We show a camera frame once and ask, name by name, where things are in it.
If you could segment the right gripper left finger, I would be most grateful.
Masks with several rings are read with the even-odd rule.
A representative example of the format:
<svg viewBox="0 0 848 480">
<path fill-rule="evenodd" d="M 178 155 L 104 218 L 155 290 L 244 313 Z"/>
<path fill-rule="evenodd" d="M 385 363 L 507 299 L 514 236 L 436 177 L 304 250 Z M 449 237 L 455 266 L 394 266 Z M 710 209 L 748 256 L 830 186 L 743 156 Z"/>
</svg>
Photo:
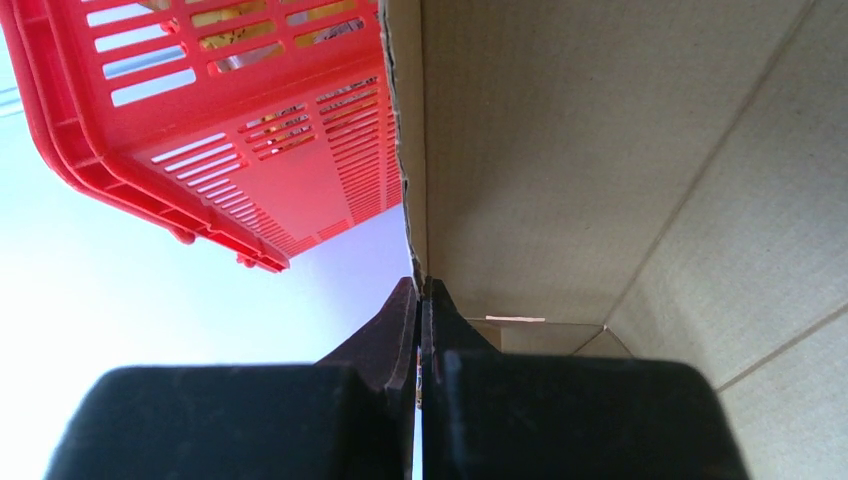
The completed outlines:
<svg viewBox="0 0 848 480">
<path fill-rule="evenodd" d="M 89 390 L 50 479 L 408 479 L 418 291 L 304 365 L 134 366 Z"/>
</svg>

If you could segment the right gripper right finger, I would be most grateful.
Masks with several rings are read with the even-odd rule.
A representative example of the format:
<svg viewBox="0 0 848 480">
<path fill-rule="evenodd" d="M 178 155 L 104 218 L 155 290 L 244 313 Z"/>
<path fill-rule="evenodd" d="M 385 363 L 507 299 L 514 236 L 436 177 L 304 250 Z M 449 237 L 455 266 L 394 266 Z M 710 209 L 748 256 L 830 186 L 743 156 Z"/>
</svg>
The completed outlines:
<svg viewBox="0 0 848 480">
<path fill-rule="evenodd" d="M 745 479 L 717 394 L 693 367 L 508 354 L 443 281 L 421 303 L 427 479 Z"/>
</svg>

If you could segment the brown cardboard box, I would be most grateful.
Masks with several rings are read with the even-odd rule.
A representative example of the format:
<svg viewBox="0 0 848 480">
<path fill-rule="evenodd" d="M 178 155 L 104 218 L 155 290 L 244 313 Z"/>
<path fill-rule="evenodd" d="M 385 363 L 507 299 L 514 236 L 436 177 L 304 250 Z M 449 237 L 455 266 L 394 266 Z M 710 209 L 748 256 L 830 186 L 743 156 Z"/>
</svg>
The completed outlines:
<svg viewBox="0 0 848 480">
<path fill-rule="evenodd" d="M 417 270 L 506 350 L 669 359 L 847 475 L 847 5 L 383 1 Z"/>
</svg>

